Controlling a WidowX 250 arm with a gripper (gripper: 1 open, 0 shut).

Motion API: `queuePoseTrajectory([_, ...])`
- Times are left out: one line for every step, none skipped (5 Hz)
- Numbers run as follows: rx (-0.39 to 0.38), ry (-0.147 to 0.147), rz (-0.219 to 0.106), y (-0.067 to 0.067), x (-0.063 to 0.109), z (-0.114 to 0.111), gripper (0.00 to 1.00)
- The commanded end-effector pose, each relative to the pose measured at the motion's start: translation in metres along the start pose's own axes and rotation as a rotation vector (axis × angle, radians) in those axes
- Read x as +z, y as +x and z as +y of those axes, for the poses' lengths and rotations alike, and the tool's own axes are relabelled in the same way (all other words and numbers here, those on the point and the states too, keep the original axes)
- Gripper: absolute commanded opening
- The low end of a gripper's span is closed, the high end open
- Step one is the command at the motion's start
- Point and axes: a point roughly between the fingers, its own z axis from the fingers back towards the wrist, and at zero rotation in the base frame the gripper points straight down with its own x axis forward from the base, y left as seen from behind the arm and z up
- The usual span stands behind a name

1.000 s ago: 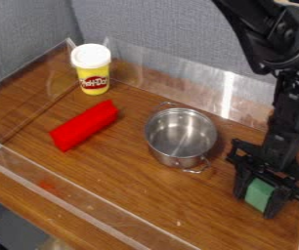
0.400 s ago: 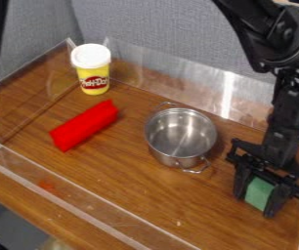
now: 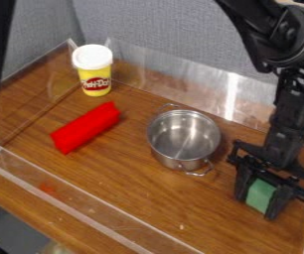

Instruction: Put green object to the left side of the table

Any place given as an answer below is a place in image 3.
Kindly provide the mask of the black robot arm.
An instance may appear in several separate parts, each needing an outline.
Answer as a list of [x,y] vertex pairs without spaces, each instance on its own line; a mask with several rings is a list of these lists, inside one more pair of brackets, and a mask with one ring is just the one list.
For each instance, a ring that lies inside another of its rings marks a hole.
[[274,113],[259,146],[232,142],[234,197],[250,201],[254,187],[273,188],[263,217],[274,219],[287,202],[304,201],[304,8],[274,0],[215,0],[242,39],[256,71],[278,77]]

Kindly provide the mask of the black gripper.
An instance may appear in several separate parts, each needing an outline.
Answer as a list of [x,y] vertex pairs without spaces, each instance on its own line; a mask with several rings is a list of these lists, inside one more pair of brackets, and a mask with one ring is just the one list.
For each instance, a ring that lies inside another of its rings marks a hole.
[[277,168],[266,160],[260,160],[255,153],[260,148],[255,145],[234,140],[227,162],[235,166],[234,198],[244,201],[250,184],[262,179],[278,188],[268,200],[264,218],[273,220],[287,202],[294,197],[304,202],[304,167],[297,159],[285,168]]

